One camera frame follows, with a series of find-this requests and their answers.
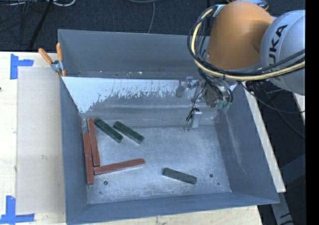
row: wooden table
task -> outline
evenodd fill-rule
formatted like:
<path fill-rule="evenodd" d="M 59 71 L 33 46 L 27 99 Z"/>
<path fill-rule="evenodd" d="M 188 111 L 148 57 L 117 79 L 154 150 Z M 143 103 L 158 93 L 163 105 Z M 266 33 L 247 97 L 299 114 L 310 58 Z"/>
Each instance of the wooden table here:
<path fill-rule="evenodd" d="M 52 87 L 48 84 L 48 82 L 56 83 L 58 79 L 40 54 L 26 52 L 12 53 L 15 56 L 19 56 L 19 60 L 31 59 L 34 63 L 33 66 L 28 69 L 19 67 L 18 79 L 10 80 L 11 52 L 0 52 L 0 214 L 5 213 L 5 197 L 6 195 L 10 195 L 16 198 L 17 215 L 27 214 L 26 212 L 35 213 L 34 222 L 29 224 L 65 224 L 61 134 L 60 131 L 57 130 L 59 127 L 60 100 L 56 97 L 59 97 L 59 88 L 58 85 Z M 49 55 L 53 60 L 57 59 L 56 54 L 53 53 Z M 30 83 L 25 84 L 26 79 L 24 79 L 23 76 L 32 76 L 33 73 L 35 74 L 34 78 L 30 78 Z M 24 85 L 19 86 L 18 84 L 22 82 L 24 82 Z M 19 89 L 23 89 L 23 93 L 28 93 L 29 90 L 29 95 L 24 95 L 18 100 Z M 48 99 L 48 95 L 51 94 L 54 95 L 55 98 Z M 247 99 L 253 111 L 254 120 L 265 149 L 266 158 L 270 164 L 277 191 L 285 192 L 286 189 L 271 144 L 269 143 L 258 105 L 250 94 L 247 94 Z M 36 127 L 36 130 L 33 129 L 33 131 L 28 131 L 27 128 L 21 128 L 20 125 L 29 123 L 29 121 L 18 121 L 18 118 L 27 118 L 26 114 L 22 114 L 24 109 L 22 106 L 26 104 L 34 105 L 35 109 L 32 116 L 44 118 L 44 121 L 52 120 L 52 123 L 46 123 L 46 127 Z M 41 122 L 37 120 L 33 122 L 35 125 L 37 123 Z M 23 135 L 21 135 L 21 132 L 17 134 L 18 128 L 23 131 Z M 30 147 L 34 144 L 36 138 L 41 139 L 41 144 L 38 144 L 36 148 L 32 149 Z M 24 150 L 27 151 L 21 153 L 20 144 L 24 144 Z M 27 172 L 30 173 L 30 178 L 32 178 L 32 173 L 35 173 L 38 177 L 37 181 L 31 185 L 28 184 L 29 178 L 23 178 L 23 176 L 26 174 L 24 170 L 27 169 L 28 162 L 32 164 L 34 161 L 37 161 L 37 164 L 39 164 L 36 167 L 36 173 L 32 167 L 29 167 Z M 252 206 L 116 221 L 103 224 L 261 225 L 262 222 L 257 207 Z"/>

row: blue tape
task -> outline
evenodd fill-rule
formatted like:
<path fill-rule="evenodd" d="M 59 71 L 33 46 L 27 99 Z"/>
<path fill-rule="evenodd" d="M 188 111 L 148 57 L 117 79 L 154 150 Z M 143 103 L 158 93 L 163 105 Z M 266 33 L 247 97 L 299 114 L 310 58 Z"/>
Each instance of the blue tape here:
<path fill-rule="evenodd" d="M 15 223 L 27 223 L 34 221 L 34 214 L 15 215 L 15 198 L 6 196 L 5 215 L 1 215 L 0 224 L 15 225 Z"/>
<path fill-rule="evenodd" d="M 31 67 L 33 60 L 19 60 L 18 56 L 11 54 L 10 79 L 18 78 L 18 67 Z"/>

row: metal bracket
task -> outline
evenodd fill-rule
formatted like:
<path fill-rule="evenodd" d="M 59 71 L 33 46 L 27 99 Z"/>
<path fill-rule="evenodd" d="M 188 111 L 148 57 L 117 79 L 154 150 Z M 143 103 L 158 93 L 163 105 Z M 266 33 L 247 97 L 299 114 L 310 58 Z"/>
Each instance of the metal bracket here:
<path fill-rule="evenodd" d="M 50 64 L 51 68 L 54 70 L 55 73 L 60 73 L 64 71 L 64 67 L 61 61 L 54 61 Z"/>
<path fill-rule="evenodd" d="M 185 78 L 184 81 L 179 81 L 179 86 L 176 90 L 176 97 L 177 98 L 181 98 L 184 95 L 184 92 L 186 89 L 192 89 L 194 87 L 197 87 L 199 85 L 199 81 L 198 80 L 194 80 L 195 82 L 193 82 L 194 77 L 193 76 L 187 76 Z"/>
<path fill-rule="evenodd" d="M 183 129 L 186 132 L 188 132 L 193 128 L 198 128 L 201 115 L 202 115 L 202 111 L 200 111 L 197 108 L 197 106 L 194 106 L 194 108 L 192 109 L 192 112 L 189 114 L 189 116 L 186 119 L 188 123 L 186 124 L 186 126 L 183 127 Z"/>

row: yellow cable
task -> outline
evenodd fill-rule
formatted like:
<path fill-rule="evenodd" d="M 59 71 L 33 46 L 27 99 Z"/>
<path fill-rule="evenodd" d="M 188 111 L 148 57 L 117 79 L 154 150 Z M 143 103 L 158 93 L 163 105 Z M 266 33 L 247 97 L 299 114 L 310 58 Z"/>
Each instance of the yellow cable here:
<path fill-rule="evenodd" d="M 201 17 L 201 19 L 203 19 L 204 17 L 206 17 L 210 12 L 212 12 L 213 9 L 208 10 L 206 13 L 204 13 L 204 15 Z M 192 35 L 192 39 L 191 39 L 191 50 L 193 52 L 193 54 L 196 54 L 195 51 L 195 39 L 196 39 L 196 35 L 197 32 L 199 30 L 201 26 L 201 22 L 199 22 L 195 29 L 194 29 L 194 33 Z M 296 65 L 281 69 L 281 70 L 277 70 L 274 72 L 270 72 L 270 73 L 266 73 L 263 75 L 258 75 L 258 76 L 233 76 L 233 75 L 228 75 L 228 74 L 223 74 L 223 73 L 219 73 L 213 70 L 210 70 L 208 68 L 206 68 L 205 66 L 203 66 L 200 62 L 198 62 L 195 58 L 193 58 L 195 64 L 197 65 L 198 68 L 200 68 L 202 71 L 204 71 L 207 74 L 213 75 L 213 76 L 217 76 L 217 77 L 222 77 L 224 79 L 230 79 L 230 80 L 235 80 L 235 81 L 255 81 L 255 80 L 263 80 L 263 79 L 267 79 L 267 78 L 271 78 L 271 77 L 276 77 L 276 76 L 280 76 L 289 72 L 292 72 L 296 69 L 299 68 L 303 68 L 305 67 L 305 61 L 300 62 Z"/>

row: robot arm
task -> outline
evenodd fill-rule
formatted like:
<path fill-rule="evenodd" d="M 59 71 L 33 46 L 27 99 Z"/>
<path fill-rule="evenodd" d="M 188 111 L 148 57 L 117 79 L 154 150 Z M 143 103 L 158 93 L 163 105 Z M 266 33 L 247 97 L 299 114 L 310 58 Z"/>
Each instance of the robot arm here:
<path fill-rule="evenodd" d="M 214 21 L 209 27 L 210 17 Z M 203 38 L 207 31 L 208 44 Z M 203 97 L 211 108 L 227 109 L 231 92 L 245 81 L 269 80 L 279 88 L 305 94 L 304 10 L 274 20 L 247 1 L 213 6 L 201 14 L 188 40 L 205 82 Z"/>

